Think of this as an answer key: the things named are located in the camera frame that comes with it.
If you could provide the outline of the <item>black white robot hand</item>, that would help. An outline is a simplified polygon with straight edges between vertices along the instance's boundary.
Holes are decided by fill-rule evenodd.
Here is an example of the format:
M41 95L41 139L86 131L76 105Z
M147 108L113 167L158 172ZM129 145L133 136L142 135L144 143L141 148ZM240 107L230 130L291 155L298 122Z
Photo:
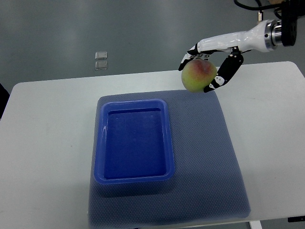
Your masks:
M202 92L207 93L226 85L243 64L244 58L242 54L244 52L251 50L269 52L277 47L268 48L266 46L264 32L266 23L270 21L272 20L262 21L248 31L228 33L200 40L187 51L178 70L182 72L185 65L192 60L202 59L209 61L208 59L213 53L226 52L228 56L217 69L215 78Z

